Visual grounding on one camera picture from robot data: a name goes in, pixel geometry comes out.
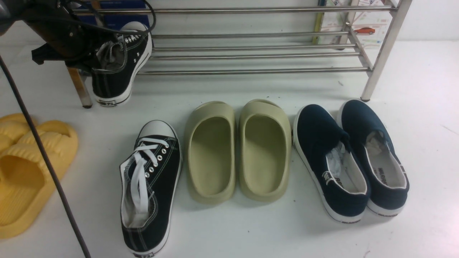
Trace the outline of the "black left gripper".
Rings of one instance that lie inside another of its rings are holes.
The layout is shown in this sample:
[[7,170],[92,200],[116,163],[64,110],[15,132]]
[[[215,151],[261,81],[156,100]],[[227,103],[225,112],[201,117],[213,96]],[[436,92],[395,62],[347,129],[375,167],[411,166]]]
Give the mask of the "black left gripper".
[[115,33],[80,23],[64,7],[29,7],[22,13],[22,20],[46,42],[32,50],[32,59],[38,65],[64,61],[68,67],[90,72],[101,67],[98,49],[117,39]]

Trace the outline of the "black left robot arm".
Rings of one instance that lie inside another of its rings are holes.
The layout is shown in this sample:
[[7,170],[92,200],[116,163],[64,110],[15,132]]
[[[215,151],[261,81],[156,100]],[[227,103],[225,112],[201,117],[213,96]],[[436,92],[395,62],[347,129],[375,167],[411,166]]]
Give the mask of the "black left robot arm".
[[97,51],[117,34],[104,27],[85,23],[75,14],[78,5],[98,13],[80,0],[2,0],[1,34],[16,21],[25,22],[45,44],[32,51],[38,65],[45,61],[64,61],[68,67],[90,72],[102,68]]

